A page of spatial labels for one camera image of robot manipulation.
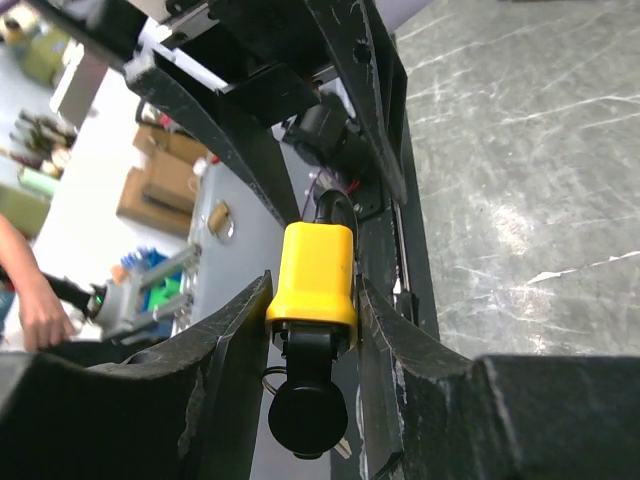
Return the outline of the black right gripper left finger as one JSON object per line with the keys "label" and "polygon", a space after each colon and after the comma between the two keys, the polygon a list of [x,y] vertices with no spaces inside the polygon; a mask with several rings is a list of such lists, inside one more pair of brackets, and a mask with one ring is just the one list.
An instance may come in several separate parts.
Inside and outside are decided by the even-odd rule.
{"label": "black right gripper left finger", "polygon": [[126,361],[1,356],[5,479],[246,479],[267,359],[264,274]]}

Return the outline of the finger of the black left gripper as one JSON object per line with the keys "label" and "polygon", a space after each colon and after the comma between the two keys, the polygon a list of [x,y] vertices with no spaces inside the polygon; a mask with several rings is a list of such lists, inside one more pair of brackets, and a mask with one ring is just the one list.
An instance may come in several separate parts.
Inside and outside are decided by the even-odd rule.
{"label": "finger of the black left gripper", "polygon": [[400,157],[407,75],[373,1],[307,1],[381,177],[407,201]]}
{"label": "finger of the black left gripper", "polygon": [[158,54],[126,63],[124,78],[131,91],[217,155],[280,224],[300,220],[279,143],[254,117]]}

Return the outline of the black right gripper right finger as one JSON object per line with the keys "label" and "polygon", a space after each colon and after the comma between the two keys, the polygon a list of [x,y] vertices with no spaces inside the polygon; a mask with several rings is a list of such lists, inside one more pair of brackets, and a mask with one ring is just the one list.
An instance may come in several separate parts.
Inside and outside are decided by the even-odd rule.
{"label": "black right gripper right finger", "polygon": [[467,359],[357,282],[359,373],[373,479],[635,479],[639,361]]}

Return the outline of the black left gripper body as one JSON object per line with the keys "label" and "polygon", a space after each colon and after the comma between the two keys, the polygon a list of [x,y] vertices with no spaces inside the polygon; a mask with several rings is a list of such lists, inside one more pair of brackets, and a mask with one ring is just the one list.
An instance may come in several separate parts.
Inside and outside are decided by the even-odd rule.
{"label": "black left gripper body", "polygon": [[35,1],[113,68],[152,52],[219,90],[260,124],[342,130],[327,89],[344,46],[338,1]]}

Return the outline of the yellow padlock black key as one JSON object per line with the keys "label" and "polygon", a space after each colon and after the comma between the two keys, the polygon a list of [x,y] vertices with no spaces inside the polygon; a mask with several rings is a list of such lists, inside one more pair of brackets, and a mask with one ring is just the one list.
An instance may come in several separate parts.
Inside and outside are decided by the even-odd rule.
{"label": "yellow padlock black key", "polygon": [[273,396],[270,432],[296,458],[316,460],[339,443],[348,426],[332,368],[351,348],[351,330],[337,323],[278,320],[271,323],[270,336],[285,360],[266,368],[261,378]]}

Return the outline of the person bare hand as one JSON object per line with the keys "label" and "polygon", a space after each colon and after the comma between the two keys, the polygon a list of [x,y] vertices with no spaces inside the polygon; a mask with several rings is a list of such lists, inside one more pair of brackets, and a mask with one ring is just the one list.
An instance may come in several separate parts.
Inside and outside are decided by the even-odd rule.
{"label": "person bare hand", "polygon": [[60,300],[38,269],[19,275],[14,286],[27,351],[58,345],[75,333]]}

